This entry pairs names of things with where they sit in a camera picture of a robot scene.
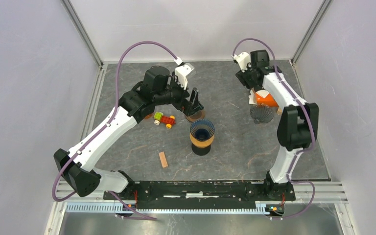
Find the blue ribbed plastic dripper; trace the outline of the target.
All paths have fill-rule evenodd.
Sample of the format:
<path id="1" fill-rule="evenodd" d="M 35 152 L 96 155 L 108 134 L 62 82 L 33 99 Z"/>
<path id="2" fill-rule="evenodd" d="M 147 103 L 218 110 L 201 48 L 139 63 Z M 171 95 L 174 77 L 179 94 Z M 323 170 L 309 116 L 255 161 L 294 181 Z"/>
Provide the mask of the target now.
<path id="1" fill-rule="evenodd" d="M 215 134 L 214 124 L 207 119 L 199 119 L 190 126 L 190 134 L 198 141 L 209 140 Z"/>

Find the light wooden ring holder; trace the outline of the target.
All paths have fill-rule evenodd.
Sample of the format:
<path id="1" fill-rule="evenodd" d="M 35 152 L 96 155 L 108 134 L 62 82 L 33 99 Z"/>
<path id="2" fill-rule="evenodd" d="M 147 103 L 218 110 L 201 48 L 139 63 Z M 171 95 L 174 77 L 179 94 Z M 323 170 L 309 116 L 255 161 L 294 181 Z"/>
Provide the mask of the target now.
<path id="1" fill-rule="evenodd" d="M 211 144 L 212 144 L 212 142 L 214 141 L 214 135 L 213 136 L 211 136 L 209 139 L 207 139 L 207 140 L 204 140 L 204 141 L 202 141 L 202 140 L 198 140 L 198 139 L 196 139 L 193 135 L 190 135 L 189 136 L 189 138 L 190 138 L 190 140 L 191 140 L 191 143 L 195 146 L 195 147 L 197 147 L 197 148 L 206 148 L 206 147 L 209 147 L 209 146 L 211 146 Z"/>

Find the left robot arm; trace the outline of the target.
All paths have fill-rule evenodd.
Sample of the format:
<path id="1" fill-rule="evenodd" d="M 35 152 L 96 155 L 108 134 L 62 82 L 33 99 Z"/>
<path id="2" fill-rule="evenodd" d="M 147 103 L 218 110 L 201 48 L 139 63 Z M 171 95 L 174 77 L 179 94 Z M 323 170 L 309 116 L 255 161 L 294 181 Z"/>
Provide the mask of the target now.
<path id="1" fill-rule="evenodd" d="M 86 197 L 97 189 L 114 191 L 121 199 L 134 194 L 134 186 L 125 174 L 95 167 L 102 155 L 127 131 L 155 107 L 173 105 L 185 116 L 192 116 L 204 109 L 198 100 L 198 90 L 188 92 L 188 77 L 194 75 L 194 66 L 182 64 L 170 72 L 165 67 L 152 66 L 142 81 L 125 92 L 108 116 L 83 140 L 69 150 L 58 149 L 54 153 L 61 178 L 73 192 Z"/>

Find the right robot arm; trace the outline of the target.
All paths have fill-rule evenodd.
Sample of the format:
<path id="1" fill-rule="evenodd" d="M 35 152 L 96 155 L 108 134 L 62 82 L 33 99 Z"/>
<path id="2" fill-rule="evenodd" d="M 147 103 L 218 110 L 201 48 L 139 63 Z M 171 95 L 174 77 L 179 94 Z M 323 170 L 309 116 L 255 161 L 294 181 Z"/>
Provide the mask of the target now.
<path id="1" fill-rule="evenodd" d="M 266 90 L 282 109 L 277 129 L 280 144 L 275 163 L 269 170 L 271 182 L 263 186 L 263 194 L 275 200 L 283 193 L 281 184 L 289 182 L 291 173 L 303 152 L 313 147 L 317 138 L 319 107 L 300 97 L 286 81 L 277 65 L 271 65 L 266 50 L 232 54 L 240 70 L 241 84 L 254 92 Z"/>

